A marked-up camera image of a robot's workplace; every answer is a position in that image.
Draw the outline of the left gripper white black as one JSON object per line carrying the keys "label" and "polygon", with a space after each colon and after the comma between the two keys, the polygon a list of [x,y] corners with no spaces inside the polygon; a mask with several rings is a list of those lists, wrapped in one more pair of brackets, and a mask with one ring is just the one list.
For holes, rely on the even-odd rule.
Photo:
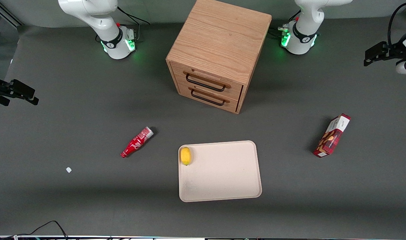
{"label": "left gripper white black", "polygon": [[385,59],[398,59],[395,71],[398,74],[406,75],[406,34],[393,44],[388,51],[388,45],[385,41],[379,42],[365,51],[364,67],[377,61]]}

